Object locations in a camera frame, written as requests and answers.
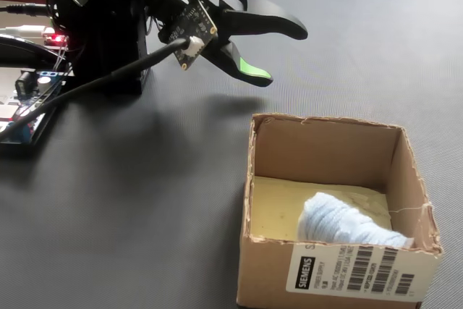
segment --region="connector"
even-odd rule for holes
[[[54,34],[53,28],[44,25],[22,25],[20,27],[0,28],[0,34],[19,36],[20,38],[43,38],[47,35]]]
[[[27,16],[46,16],[48,17],[48,9],[45,4],[15,4],[5,7],[9,14],[26,14]]]
[[[190,36],[190,44],[187,49],[182,50],[182,53],[188,57],[196,57],[203,47],[204,41],[201,38]]]

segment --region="electronics board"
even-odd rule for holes
[[[203,48],[205,48],[216,35],[217,27],[214,25],[208,12],[204,9],[201,1],[196,1],[183,10],[169,36],[169,42],[177,38],[189,38],[190,36],[195,36],[204,42],[204,46],[194,57],[183,54],[182,50],[175,51],[175,57],[183,70],[187,70],[191,67],[191,64],[193,64],[200,55]]]
[[[67,73],[21,71],[15,89],[5,104],[0,105],[0,132],[15,121],[55,98],[65,84]],[[56,109],[41,114],[12,136],[0,142],[0,152],[31,150],[41,138]]]

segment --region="gray surface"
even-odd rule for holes
[[[236,39],[271,87],[171,57],[136,102],[83,98],[37,159],[0,160],[3,308],[235,308],[257,111],[405,126],[447,252],[423,309],[461,307],[463,0],[272,1],[310,39]]]

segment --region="crumpled white fabric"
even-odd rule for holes
[[[297,225],[299,241],[410,247],[412,238],[379,227],[343,201],[318,192],[304,204]]]

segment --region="open cardboard box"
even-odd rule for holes
[[[395,250],[253,234],[258,230],[252,227],[256,177],[384,193],[389,210],[397,211],[391,213],[393,230],[413,237],[415,243],[410,249]],[[403,128],[281,114],[252,118],[238,304],[269,309],[418,308],[442,254],[432,205]],[[349,290],[354,280],[356,287]],[[383,286],[372,292],[379,280]]]

